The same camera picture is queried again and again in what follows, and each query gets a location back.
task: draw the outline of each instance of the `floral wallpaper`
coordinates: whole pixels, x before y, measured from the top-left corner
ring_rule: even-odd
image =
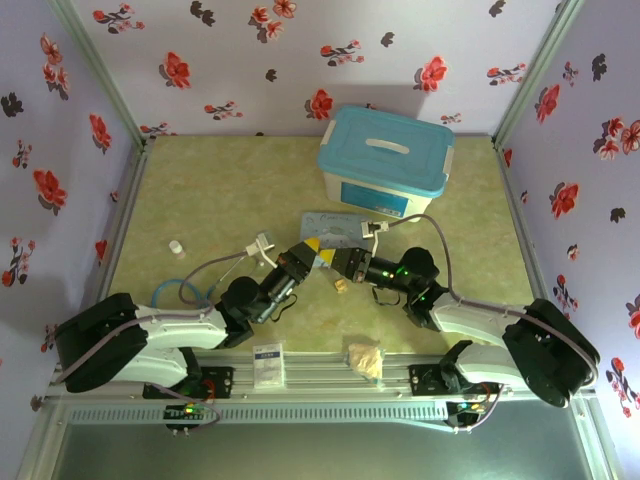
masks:
[[[95,244],[132,143],[46,2],[0,1],[0,44],[0,477],[12,479],[58,361],[56,326],[86,305],[108,254]]]
[[[639,17],[634,0],[586,2],[504,152],[549,296],[602,357],[596,389],[629,479],[640,478]]]
[[[72,1],[149,136],[320,135],[345,104],[493,133],[559,2]]]

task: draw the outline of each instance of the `plastic storage box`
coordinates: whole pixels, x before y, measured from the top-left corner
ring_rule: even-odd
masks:
[[[318,166],[336,202],[404,218],[444,192],[453,132],[362,107],[343,107],[324,134]]]

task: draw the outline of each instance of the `blue lid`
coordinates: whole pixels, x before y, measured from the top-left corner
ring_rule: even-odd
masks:
[[[447,127],[354,106],[334,121],[318,154],[320,169],[423,197],[444,192],[445,160],[455,143]]]

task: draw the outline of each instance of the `box label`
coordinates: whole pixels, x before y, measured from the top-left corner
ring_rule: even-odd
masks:
[[[409,203],[409,199],[406,197],[346,182],[342,182],[340,200],[356,207],[368,208],[394,217],[402,217],[407,209],[407,203]]]

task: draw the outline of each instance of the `table surface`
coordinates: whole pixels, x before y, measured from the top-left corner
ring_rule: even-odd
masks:
[[[299,242],[305,212],[365,213],[328,200],[322,172],[316,166],[320,138],[313,137],[160,137],[151,152],[131,222],[111,285],[111,293],[128,292],[137,304],[149,305],[156,287],[184,278],[201,263],[242,250],[257,232],[269,230],[275,254]],[[442,226],[451,250],[454,286],[468,298],[527,304],[532,300],[524,262],[488,137],[456,140],[445,193],[427,209]],[[179,240],[186,257],[168,248]],[[378,256],[398,261],[413,246],[428,248],[446,285],[440,240],[426,221],[405,223],[381,236]],[[216,264],[193,279],[205,292],[228,268]],[[268,266],[252,276],[260,281]],[[223,281],[251,273],[245,259]],[[388,352],[442,354],[463,338],[418,329],[400,306],[380,307],[367,285],[349,284],[338,294],[338,274],[314,269],[296,288],[296,305],[278,323],[254,325],[252,339],[236,347],[282,342],[290,352],[341,352],[353,341],[379,341]],[[383,292],[395,300],[393,293]],[[177,286],[167,287],[160,308],[184,309]]]

